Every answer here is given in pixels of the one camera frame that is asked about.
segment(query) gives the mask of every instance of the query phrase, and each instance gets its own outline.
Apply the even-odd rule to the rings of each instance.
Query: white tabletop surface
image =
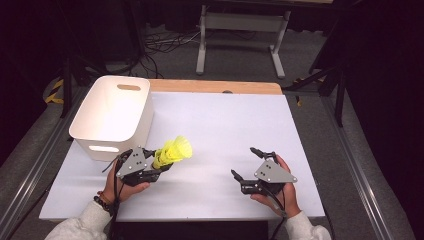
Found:
[[[155,114],[146,149],[185,136],[193,156],[175,163],[156,183],[121,204],[118,221],[267,220],[274,212],[243,195],[234,169],[246,180],[262,159],[250,147],[283,157],[299,206],[309,217],[324,216],[305,152],[284,95],[152,93]],[[40,219],[78,216],[103,190],[107,162],[95,161],[73,142]]]

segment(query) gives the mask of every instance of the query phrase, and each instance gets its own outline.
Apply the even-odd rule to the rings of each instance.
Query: human hand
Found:
[[[115,168],[116,168],[116,162],[113,163],[112,169],[109,171],[109,174],[107,175],[106,180],[106,186],[103,190],[103,194],[100,196],[100,198],[104,197],[106,199],[102,199],[104,202],[114,202],[115,201],[115,192],[113,190],[113,182],[115,180]],[[123,202],[130,198],[133,194],[139,193],[144,191],[146,188],[150,186],[150,183],[144,182],[140,183],[134,187],[128,186],[124,184],[121,180],[121,178],[116,179],[116,190],[119,193],[122,187],[121,194],[119,195],[120,202]]]
[[[290,172],[289,166],[287,166],[286,162],[284,162],[279,155],[277,155],[277,161],[282,168]],[[280,191],[276,197],[280,201],[281,205],[284,206],[288,218],[294,217],[300,213],[300,208],[297,205],[296,189],[294,188],[293,183],[286,183],[282,191]],[[281,212],[274,207],[274,204],[267,196],[252,194],[250,198],[270,207],[277,215],[281,216]]]

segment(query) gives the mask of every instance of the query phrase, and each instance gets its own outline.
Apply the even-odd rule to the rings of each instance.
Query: person's arm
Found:
[[[115,164],[109,171],[107,176],[106,185],[103,192],[98,192],[101,202],[110,205],[115,200],[115,193],[113,190],[113,181],[115,179]],[[120,178],[117,178],[117,189],[121,189],[124,185]],[[133,194],[142,192],[149,187],[149,183],[141,183],[134,187],[124,185],[119,195],[120,202],[130,198]],[[84,209],[82,214],[77,218],[69,218],[58,224],[46,237],[46,240],[57,239],[107,239],[106,234],[103,232],[106,225],[112,219],[107,209],[104,209],[98,202],[91,201]]]
[[[282,168],[290,172],[290,168],[287,166],[286,162],[278,155],[277,160]],[[252,194],[251,198],[270,207],[277,215],[281,216],[281,212],[274,208],[274,205],[268,197],[261,194]],[[282,191],[277,194],[277,199],[280,201],[281,205],[285,207],[287,213],[288,219],[285,223],[285,227],[290,240],[331,240],[330,233],[326,228],[322,226],[313,226],[305,213],[300,210],[296,199],[296,189],[293,183],[286,183]]]

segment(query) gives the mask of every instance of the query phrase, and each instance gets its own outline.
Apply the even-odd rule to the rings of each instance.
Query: bin handle hole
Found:
[[[126,84],[118,84],[118,88],[121,90],[131,90],[131,91],[140,91],[141,88],[139,86],[134,85],[126,85]]]
[[[116,147],[88,146],[88,148],[97,152],[119,152],[119,149],[117,149]]]

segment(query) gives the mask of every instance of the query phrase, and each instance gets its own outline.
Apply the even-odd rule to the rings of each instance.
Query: white sleeve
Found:
[[[331,240],[328,230],[320,225],[312,226],[303,211],[287,219],[285,227],[290,240]]]
[[[78,218],[69,218],[61,222],[47,235],[46,240],[105,240],[107,237],[103,230],[110,220],[109,213],[91,201]]]

